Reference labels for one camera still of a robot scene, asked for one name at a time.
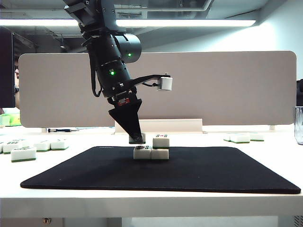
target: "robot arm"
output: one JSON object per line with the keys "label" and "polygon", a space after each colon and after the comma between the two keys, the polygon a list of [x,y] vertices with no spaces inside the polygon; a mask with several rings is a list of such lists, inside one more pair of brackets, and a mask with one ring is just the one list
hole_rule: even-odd
{"label": "robot arm", "polygon": [[[89,53],[91,83],[93,94],[99,97],[101,92],[114,106],[109,114],[137,143],[142,143],[138,110],[142,103],[136,96],[136,86],[144,84],[157,86],[162,90],[171,90],[171,78],[168,75],[150,75],[131,79],[126,63],[132,63],[141,55],[140,40],[116,25],[116,12],[111,0],[64,0],[65,11],[78,21],[81,33]],[[100,91],[96,92],[97,78]],[[158,80],[152,85],[149,80]]]}

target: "ceiling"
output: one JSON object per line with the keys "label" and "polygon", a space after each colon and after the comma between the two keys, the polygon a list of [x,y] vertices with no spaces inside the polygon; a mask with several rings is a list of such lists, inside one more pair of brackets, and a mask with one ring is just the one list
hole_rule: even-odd
{"label": "ceiling", "polygon": [[[212,0],[205,11],[200,12],[146,12],[151,8],[202,8],[207,0],[114,0],[116,17],[143,18],[143,19],[222,19],[243,14],[251,19],[252,14],[245,14],[262,8],[268,0]],[[63,10],[65,3],[62,0],[1,0],[0,18],[70,18]],[[77,27],[10,27],[10,29],[29,41],[42,45],[42,40],[49,38],[68,43],[69,50],[79,48],[83,41]],[[137,35],[143,47],[149,47],[149,41],[156,37],[171,35],[172,41],[178,41],[188,36],[205,35],[222,31],[223,28],[137,28],[127,31]]]}

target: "person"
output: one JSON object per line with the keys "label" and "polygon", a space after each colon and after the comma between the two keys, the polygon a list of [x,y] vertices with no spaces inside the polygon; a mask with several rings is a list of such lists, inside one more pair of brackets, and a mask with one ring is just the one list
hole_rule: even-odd
{"label": "person", "polygon": [[19,96],[19,69],[15,70],[15,101],[16,107],[20,109],[20,96]]}
{"label": "person", "polygon": [[[15,103],[16,108],[20,109],[20,96],[19,96],[19,69],[15,70]],[[9,108],[0,108],[0,114],[5,114]]]}

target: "black mat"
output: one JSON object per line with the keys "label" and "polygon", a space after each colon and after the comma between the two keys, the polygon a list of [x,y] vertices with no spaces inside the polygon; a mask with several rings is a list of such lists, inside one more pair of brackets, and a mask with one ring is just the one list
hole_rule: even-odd
{"label": "black mat", "polygon": [[169,160],[134,160],[132,147],[94,147],[21,183],[23,188],[299,194],[236,148],[175,148]]}

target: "fluorescent light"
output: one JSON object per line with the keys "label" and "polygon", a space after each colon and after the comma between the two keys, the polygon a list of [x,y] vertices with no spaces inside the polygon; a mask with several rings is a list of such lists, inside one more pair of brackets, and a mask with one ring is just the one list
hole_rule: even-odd
{"label": "fluorescent light", "polygon": [[71,19],[0,19],[0,26],[78,26]]}
{"label": "fluorescent light", "polygon": [[121,27],[247,27],[255,20],[116,20]]}
{"label": "fluorescent light", "polygon": [[[116,20],[121,27],[247,27],[255,20]],[[78,26],[72,19],[0,19],[0,26]]]}

